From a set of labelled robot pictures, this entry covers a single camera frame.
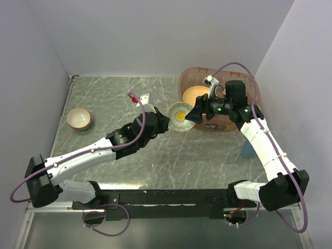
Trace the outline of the blue yellow patterned bowl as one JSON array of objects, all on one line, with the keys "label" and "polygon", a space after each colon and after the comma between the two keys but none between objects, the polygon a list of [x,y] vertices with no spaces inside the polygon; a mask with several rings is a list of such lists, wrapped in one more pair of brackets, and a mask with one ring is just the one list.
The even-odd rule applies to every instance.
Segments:
[{"label": "blue yellow patterned bowl", "polygon": [[170,119],[168,124],[169,129],[176,132],[187,132],[191,130],[195,123],[187,120],[186,115],[193,109],[193,107],[186,102],[176,102],[172,104],[166,113],[166,116]]}]

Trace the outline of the yellow orange plate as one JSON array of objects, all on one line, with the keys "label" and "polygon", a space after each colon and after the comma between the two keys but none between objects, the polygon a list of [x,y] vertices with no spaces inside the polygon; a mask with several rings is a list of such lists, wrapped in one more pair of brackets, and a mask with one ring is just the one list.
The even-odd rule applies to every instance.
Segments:
[{"label": "yellow orange plate", "polygon": [[198,96],[202,96],[204,94],[207,94],[209,92],[209,88],[206,86],[193,86],[188,88],[182,98],[183,101],[190,104],[191,106],[195,105],[196,102],[196,98]]}]

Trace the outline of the blue plastic cup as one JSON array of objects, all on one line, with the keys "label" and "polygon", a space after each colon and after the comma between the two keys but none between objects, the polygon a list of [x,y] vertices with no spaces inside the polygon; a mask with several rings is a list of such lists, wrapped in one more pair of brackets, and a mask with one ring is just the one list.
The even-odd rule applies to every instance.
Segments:
[{"label": "blue plastic cup", "polygon": [[244,142],[240,155],[245,159],[251,159],[256,156],[256,152],[248,140]]}]

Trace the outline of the white bowl orange rim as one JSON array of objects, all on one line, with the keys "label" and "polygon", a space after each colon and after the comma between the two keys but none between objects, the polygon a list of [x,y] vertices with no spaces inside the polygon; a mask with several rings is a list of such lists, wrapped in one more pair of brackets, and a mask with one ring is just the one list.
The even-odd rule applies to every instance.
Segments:
[{"label": "white bowl orange rim", "polygon": [[78,107],[68,112],[66,121],[72,129],[84,130],[91,125],[92,117],[88,110]]}]

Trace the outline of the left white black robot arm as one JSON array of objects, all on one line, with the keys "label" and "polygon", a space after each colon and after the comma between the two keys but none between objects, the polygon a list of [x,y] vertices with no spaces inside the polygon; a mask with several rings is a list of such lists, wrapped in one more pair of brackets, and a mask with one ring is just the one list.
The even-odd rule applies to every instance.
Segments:
[{"label": "left white black robot arm", "polygon": [[41,155],[32,157],[25,178],[33,207],[41,208],[63,198],[85,203],[92,209],[98,208],[103,202],[98,184],[94,181],[74,182],[69,177],[136,153],[158,134],[165,133],[169,122],[169,117],[155,109],[140,114],[132,122],[79,150],[47,159]]}]

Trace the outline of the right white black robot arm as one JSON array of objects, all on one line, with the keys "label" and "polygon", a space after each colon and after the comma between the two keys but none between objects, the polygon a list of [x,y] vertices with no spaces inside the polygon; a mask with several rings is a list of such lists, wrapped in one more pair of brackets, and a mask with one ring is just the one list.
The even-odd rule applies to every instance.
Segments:
[{"label": "right white black robot arm", "polygon": [[229,117],[238,130],[246,137],[264,167],[267,183],[240,182],[227,193],[227,201],[237,207],[244,200],[259,202],[268,211],[276,211],[303,200],[309,182],[306,170],[298,170],[287,158],[257,105],[249,104],[245,83],[231,80],[225,83],[225,96],[219,98],[215,88],[219,81],[208,76],[204,83],[209,92],[196,98],[193,109],[186,119],[201,124],[203,119],[216,115]]}]

